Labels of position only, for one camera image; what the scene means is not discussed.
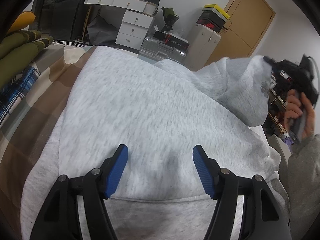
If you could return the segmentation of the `person right hand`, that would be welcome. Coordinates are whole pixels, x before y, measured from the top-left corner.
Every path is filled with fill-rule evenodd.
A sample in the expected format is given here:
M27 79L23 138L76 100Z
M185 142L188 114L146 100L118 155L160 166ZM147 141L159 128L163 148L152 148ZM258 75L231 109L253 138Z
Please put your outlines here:
M290 131L290 121L298 119L303 115L303 110L306 110L306 123L302 134L302 139L310 137L315 131L315 110L304 93L300 94L300 97L296 97L296 91L294 89L289 90L287 94L287 106L284 114L284 125L287 131Z

